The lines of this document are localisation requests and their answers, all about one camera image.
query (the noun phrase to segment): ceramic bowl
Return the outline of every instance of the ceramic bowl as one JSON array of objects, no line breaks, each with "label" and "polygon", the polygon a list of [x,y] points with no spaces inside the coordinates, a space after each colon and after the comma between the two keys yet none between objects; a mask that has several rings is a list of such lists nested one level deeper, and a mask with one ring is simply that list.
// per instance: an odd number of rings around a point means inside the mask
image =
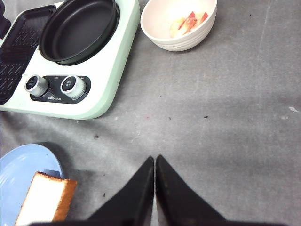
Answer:
[{"label": "ceramic bowl", "polygon": [[[217,0],[150,0],[141,14],[144,34],[157,46],[169,51],[184,51],[198,45],[210,32],[216,16]],[[206,12],[208,17],[197,28],[181,37],[171,38],[174,20],[191,12]]]}]

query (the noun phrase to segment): fruit pieces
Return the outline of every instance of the fruit pieces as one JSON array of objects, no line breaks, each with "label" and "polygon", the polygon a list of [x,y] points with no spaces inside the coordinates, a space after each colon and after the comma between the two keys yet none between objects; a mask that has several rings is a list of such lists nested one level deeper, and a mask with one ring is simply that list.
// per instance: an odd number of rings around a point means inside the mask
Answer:
[{"label": "fruit pieces", "polygon": [[193,28],[198,27],[202,22],[204,22],[207,17],[208,14],[206,12],[195,14],[192,11],[186,19],[182,17],[172,23],[170,27],[170,36],[172,38],[177,38],[190,32]]}]

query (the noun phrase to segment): silver knob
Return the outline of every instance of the silver knob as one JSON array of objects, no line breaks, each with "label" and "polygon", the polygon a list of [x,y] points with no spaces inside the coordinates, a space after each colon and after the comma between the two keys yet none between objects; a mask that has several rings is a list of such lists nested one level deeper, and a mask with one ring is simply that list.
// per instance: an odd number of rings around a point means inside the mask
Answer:
[{"label": "silver knob", "polygon": [[86,83],[76,75],[67,76],[61,83],[61,92],[72,100],[77,100],[86,91]]},{"label": "silver knob", "polygon": [[46,93],[47,89],[48,81],[38,75],[30,77],[25,84],[25,90],[35,97],[42,96]]}]

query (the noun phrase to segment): black frying pan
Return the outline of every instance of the black frying pan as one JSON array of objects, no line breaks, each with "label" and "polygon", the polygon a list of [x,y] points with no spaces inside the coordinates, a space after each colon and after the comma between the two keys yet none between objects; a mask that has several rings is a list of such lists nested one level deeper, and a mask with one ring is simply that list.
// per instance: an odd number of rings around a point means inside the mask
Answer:
[{"label": "black frying pan", "polygon": [[40,53],[62,65],[81,63],[105,46],[118,17],[115,0],[68,0],[45,25]]}]

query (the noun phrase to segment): cake slice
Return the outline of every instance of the cake slice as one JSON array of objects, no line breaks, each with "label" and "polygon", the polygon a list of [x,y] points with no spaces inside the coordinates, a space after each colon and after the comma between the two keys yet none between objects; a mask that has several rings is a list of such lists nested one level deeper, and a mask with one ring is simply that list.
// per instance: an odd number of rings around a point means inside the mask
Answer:
[{"label": "cake slice", "polygon": [[74,180],[36,172],[15,225],[65,220],[76,184]]}]

